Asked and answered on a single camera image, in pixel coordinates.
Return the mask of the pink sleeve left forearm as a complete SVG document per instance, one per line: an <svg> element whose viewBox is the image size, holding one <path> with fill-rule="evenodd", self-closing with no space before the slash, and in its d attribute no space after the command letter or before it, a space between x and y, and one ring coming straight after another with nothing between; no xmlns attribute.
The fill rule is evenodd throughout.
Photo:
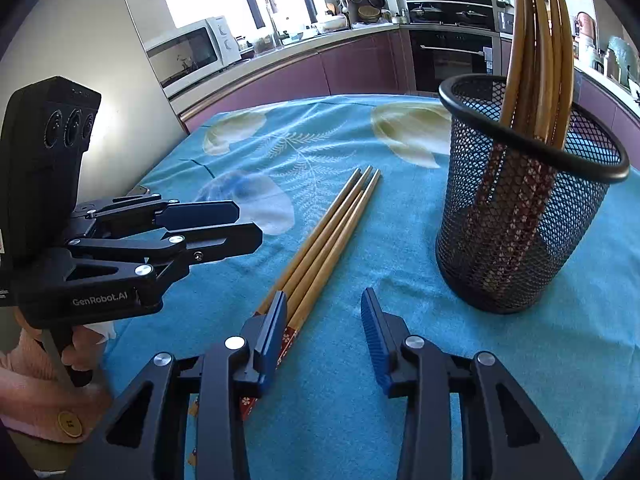
<svg viewBox="0 0 640 480"><path fill-rule="evenodd" d="M65 444L84 442L112 402L98 380L80 388L61 384L28 330L1 356L1 421L21 434Z"/></svg>

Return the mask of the left hand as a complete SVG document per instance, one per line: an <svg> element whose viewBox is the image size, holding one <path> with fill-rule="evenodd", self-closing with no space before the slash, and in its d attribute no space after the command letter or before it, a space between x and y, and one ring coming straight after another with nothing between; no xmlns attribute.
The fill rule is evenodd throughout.
<svg viewBox="0 0 640 480"><path fill-rule="evenodd" d="M14 307L16 322L26 333L43 344L43 330L37 330L30 326L18 307ZM95 370L100 364L104 352L105 341L103 336L86 326L74 326L72 342L60 353L58 359L65 366L71 366L73 370Z"/></svg>

